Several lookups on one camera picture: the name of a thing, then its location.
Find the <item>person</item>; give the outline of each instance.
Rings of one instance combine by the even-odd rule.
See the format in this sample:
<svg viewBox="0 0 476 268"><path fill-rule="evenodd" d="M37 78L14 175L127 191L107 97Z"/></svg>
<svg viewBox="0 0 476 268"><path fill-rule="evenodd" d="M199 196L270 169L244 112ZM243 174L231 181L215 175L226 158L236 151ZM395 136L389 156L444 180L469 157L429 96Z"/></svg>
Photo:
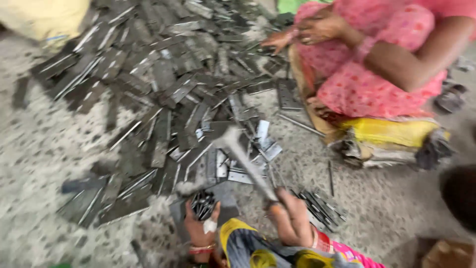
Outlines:
<svg viewBox="0 0 476 268"><path fill-rule="evenodd" d="M283 188L276 189L281 205L272 206L268 217L278 231L280 244L266 240L256 229L238 219L230 219L220 229L225 258L217 254L215 232L204 232L204 223L195 219L191 200L186 202L184 225L190 234L194 267L228 268L384 268L348 246L330 241L311 225L303 200ZM210 219L216 222L220 205Z"/></svg>
<svg viewBox="0 0 476 268"><path fill-rule="evenodd" d="M301 5L262 46L294 43L317 114L419 116L446 68L476 37L473 0L335 0Z"/></svg>

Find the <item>pink dress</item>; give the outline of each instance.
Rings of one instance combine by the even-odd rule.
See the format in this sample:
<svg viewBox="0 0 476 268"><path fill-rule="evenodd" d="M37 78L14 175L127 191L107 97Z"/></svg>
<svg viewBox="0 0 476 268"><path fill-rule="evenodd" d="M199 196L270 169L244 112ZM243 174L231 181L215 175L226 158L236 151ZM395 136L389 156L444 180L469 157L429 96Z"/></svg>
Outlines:
<svg viewBox="0 0 476 268"><path fill-rule="evenodd" d="M323 7L326 4L313 1L301 5L294 23ZM448 16L476 18L476 0L335 0L333 12L368 36L414 52L423 45L436 20ZM441 92L446 78L443 70L422 88L407 93L357 63L353 52L338 40L310 46L297 43L296 48L305 64L327 77L318 98L334 112L350 117L418 114L428 98Z"/></svg>

